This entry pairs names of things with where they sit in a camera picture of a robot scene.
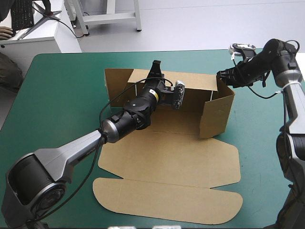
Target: floor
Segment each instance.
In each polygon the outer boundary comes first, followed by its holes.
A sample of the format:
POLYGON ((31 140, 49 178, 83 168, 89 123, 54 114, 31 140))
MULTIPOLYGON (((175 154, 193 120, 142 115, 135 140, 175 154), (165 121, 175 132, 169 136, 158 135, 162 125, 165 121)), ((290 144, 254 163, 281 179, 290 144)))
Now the floor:
MULTIPOLYGON (((81 0, 90 15, 105 13, 105 0, 81 0)), ((258 48, 270 38, 305 40, 305 0, 139 0, 142 32, 135 23, 90 26, 79 39, 83 52, 226 49, 233 42, 258 48)), ((133 10, 117 0, 116 12, 133 10)), ((81 34, 79 26, 76 33, 81 34)), ((14 95, 0 90, 0 129, 14 95)))

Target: gray robot arm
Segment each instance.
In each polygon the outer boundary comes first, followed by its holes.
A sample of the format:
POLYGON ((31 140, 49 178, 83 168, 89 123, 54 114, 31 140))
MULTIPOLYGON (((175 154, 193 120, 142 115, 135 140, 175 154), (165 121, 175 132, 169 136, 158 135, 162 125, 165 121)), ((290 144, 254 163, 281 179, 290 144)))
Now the gray robot arm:
POLYGON ((284 177, 293 182, 287 200, 274 225, 266 229, 300 229, 305 225, 305 94, 302 74, 295 59, 299 47, 271 39, 263 50, 255 53, 251 45, 233 44, 231 52, 243 57, 235 67, 219 71, 217 77, 233 87, 252 86, 266 80, 272 71, 282 90, 289 120, 280 129, 276 150, 284 177))
POLYGON ((153 62, 147 78, 142 80, 145 81, 142 92, 128 101, 122 111, 103 120, 98 130, 58 148, 38 149, 11 167, 6 174, 1 207, 10 228, 44 228, 38 220, 46 217, 63 197, 76 164, 93 151, 97 153, 103 144, 115 143, 134 130, 148 127, 158 104, 180 108, 185 86, 180 81, 175 86, 171 82, 171 86, 166 86, 160 63, 153 62))

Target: cardboard box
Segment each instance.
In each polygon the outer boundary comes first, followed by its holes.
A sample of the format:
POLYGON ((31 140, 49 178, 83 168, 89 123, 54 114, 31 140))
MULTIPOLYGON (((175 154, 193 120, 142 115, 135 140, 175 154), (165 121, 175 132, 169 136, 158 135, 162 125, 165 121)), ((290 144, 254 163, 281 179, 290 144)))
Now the cardboard box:
MULTIPOLYGON (((109 98, 114 98, 127 86, 146 78, 148 72, 149 70, 140 69, 105 69, 109 98)), ((200 138, 209 138, 225 131, 234 99, 234 92, 230 88, 221 80, 216 80, 215 75, 167 71, 163 73, 173 83, 176 80, 185 83, 185 96, 179 111, 173 112, 170 107, 158 106, 152 115, 152 122, 162 124, 154 124, 149 129, 197 134, 200 138)), ((138 84, 138 93, 142 87, 142 83, 138 84)), ((111 106, 123 107, 126 101, 134 97, 135 90, 131 89, 111 106)))
MULTIPOLYGON (((106 69, 110 99, 146 78, 148 70, 106 69)), ((98 178, 93 192, 105 208, 124 214, 203 224, 232 219, 241 208, 238 193, 213 190, 239 182, 236 147, 209 138, 225 130, 234 93, 214 75, 163 71, 186 85, 179 111, 158 106, 152 125, 103 147, 99 167, 123 179, 98 178)), ((112 107, 135 97, 131 89, 112 107)))

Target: green table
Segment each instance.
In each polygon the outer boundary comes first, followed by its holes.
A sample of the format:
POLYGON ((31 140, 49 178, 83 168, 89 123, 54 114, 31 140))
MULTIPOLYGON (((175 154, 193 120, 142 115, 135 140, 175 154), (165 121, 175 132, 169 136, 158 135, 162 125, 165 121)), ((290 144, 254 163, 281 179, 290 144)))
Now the green table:
MULTIPOLYGON (((38 148, 61 146, 98 127, 99 111, 108 101, 105 68, 150 69, 155 59, 162 60, 162 69, 168 71, 214 74, 232 67, 227 50, 36 56, 0 131, 0 198, 4 195, 4 174, 19 157, 38 148)), ((257 83, 254 89, 264 95, 278 90, 272 76, 266 88, 257 83)), ((45 221, 50 227, 57 228, 106 228, 113 225, 150 228, 173 224, 184 228, 261 228, 274 223, 289 191, 275 151, 275 140, 283 124, 282 97, 263 100, 247 88, 235 92, 226 132, 215 137, 239 149, 241 182, 218 188, 243 196, 242 209, 234 219, 210 226, 110 212, 96 201, 92 182, 97 177, 114 175, 95 166, 77 196, 45 221)), ((68 186, 65 197, 81 182, 91 161, 92 156, 76 166, 73 183, 68 186)), ((0 227, 5 226, 1 215, 0 227)))

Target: keyboard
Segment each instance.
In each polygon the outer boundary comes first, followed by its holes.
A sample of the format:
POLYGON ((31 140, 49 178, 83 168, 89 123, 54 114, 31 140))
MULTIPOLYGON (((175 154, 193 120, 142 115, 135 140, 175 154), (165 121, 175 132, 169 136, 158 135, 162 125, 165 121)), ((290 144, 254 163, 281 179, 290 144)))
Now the keyboard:
POLYGON ((15 0, 10 9, 11 28, 15 31, 34 25, 32 0, 15 0))

